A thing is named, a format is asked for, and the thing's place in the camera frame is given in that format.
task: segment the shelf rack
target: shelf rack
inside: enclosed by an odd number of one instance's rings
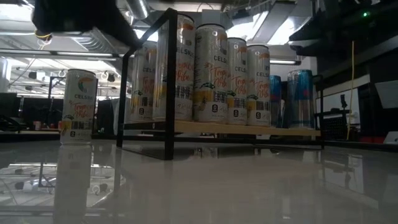
[[[324,148],[324,140],[322,135],[323,128],[323,87],[320,88],[320,130],[310,129],[283,129],[283,128],[264,128],[256,126],[240,126],[228,124],[211,124],[197,123],[188,121],[175,120],[175,69],[177,48],[177,17],[178,12],[173,9],[167,9],[159,19],[145,32],[141,38],[141,43],[136,48],[131,48],[123,56],[122,77],[119,99],[119,118],[118,118],[118,135],[116,138],[116,146],[123,148],[123,140],[135,141],[163,141],[164,154],[159,159],[172,160],[174,158],[175,142],[211,142],[211,143],[243,143],[243,144],[283,144],[283,145],[319,145]],[[165,121],[154,121],[148,123],[132,123],[124,124],[124,112],[126,107],[126,85],[127,70],[130,56],[160,27],[169,23],[169,42],[167,57],[167,92],[166,92],[166,117]],[[321,75],[315,75],[314,78],[320,78]],[[162,136],[124,136],[124,130],[146,130],[146,131],[164,131]],[[239,138],[187,138],[175,136],[176,133],[217,133],[217,134],[275,134],[286,136],[319,136],[319,141],[286,141],[274,139],[239,139]]]

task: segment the energy drink can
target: energy drink can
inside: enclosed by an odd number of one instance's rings
[[[159,30],[155,73],[153,119],[166,117],[167,49],[169,25]],[[175,72],[175,119],[192,120],[193,70],[195,62],[195,23],[183,14],[177,19],[177,60]]]
[[[147,41],[134,54],[130,108],[132,122],[152,121],[156,48],[156,42]]]
[[[246,41],[240,38],[228,38],[228,63],[231,81],[227,91],[228,124],[246,125],[248,96]]]
[[[271,84],[271,126],[273,128],[281,127],[281,105],[282,100],[282,82],[280,76],[270,75]]]
[[[225,124],[229,90],[227,35],[223,26],[203,24],[197,28],[193,119]]]
[[[62,144],[90,144],[97,79],[93,72],[67,72],[62,111]]]
[[[271,125],[269,50],[264,45],[248,47],[248,125]]]
[[[290,128],[314,128],[311,70],[295,70],[287,76]]]

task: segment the metal shelf frame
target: metal shelf frame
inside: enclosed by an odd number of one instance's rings
[[[120,87],[120,99],[119,99],[119,117],[118,117],[118,135],[116,137],[116,146],[123,148],[123,140],[133,141],[161,141],[164,142],[164,153],[163,156],[158,159],[172,160],[174,158],[174,143],[175,142],[205,142],[205,143],[233,143],[233,144],[281,144],[281,145],[311,145],[320,146],[320,149],[324,149],[325,142],[323,140],[323,87],[320,88],[321,98],[321,113],[320,113],[320,140],[316,141],[304,141],[304,140],[275,140],[275,139],[242,139],[242,138],[186,138],[176,137],[175,132],[175,70],[176,70],[176,58],[177,53],[177,18],[178,12],[173,9],[167,9],[159,19],[145,32],[141,37],[141,43],[136,48],[131,48],[123,56],[122,74],[121,74],[121,87]],[[139,48],[142,44],[156,32],[160,27],[169,22],[169,42],[167,48],[167,92],[166,92],[166,117],[165,121],[154,121],[149,123],[135,123],[125,124],[124,123],[124,112],[126,107],[126,85],[127,85],[127,70],[130,56]],[[314,78],[320,78],[320,83],[323,81],[321,75],[315,75]],[[148,131],[164,131],[161,136],[124,136],[124,130],[136,129],[136,130],[148,130]]]

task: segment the blue can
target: blue can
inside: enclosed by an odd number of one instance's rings
[[[314,128],[313,82],[311,70],[295,70],[287,76],[290,128]]]
[[[282,100],[282,81],[280,76],[271,75],[269,77],[271,91],[271,127],[280,128],[282,126],[280,101]]]

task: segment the glossy table surface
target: glossy table surface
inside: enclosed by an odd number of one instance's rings
[[[398,223],[396,153],[114,143],[0,144],[0,223]]]

